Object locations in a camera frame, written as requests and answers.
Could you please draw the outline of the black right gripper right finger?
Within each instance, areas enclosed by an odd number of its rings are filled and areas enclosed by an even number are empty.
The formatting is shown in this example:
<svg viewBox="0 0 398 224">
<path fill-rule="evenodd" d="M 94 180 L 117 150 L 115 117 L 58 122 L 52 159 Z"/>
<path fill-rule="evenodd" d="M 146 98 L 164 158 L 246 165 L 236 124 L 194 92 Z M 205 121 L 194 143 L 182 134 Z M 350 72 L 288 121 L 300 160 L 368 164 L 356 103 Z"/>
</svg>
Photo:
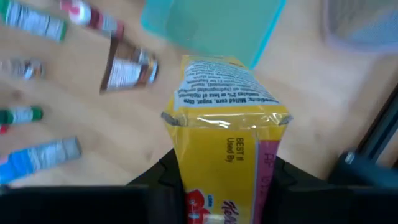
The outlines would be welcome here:
<svg viewBox="0 0 398 224">
<path fill-rule="evenodd" d="M 277 157 L 262 213 L 263 223 L 326 223 L 326 182 Z"/>
</svg>

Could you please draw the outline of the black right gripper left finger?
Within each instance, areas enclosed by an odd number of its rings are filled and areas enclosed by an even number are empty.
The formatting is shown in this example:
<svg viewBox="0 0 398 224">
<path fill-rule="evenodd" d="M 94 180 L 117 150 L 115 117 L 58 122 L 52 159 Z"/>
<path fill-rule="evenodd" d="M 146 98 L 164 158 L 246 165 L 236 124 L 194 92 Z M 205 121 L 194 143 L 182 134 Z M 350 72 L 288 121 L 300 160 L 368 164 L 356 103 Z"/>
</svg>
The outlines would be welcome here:
<svg viewBox="0 0 398 224">
<path fill-rule="evenodd" d="M 130 181 L 129 185 L 145 189 L 144 204 L 146 218 L 150 224 L 187 222 L 185 192 L 174 149 L 166 153 L 150 169 Z"/>
</svg>

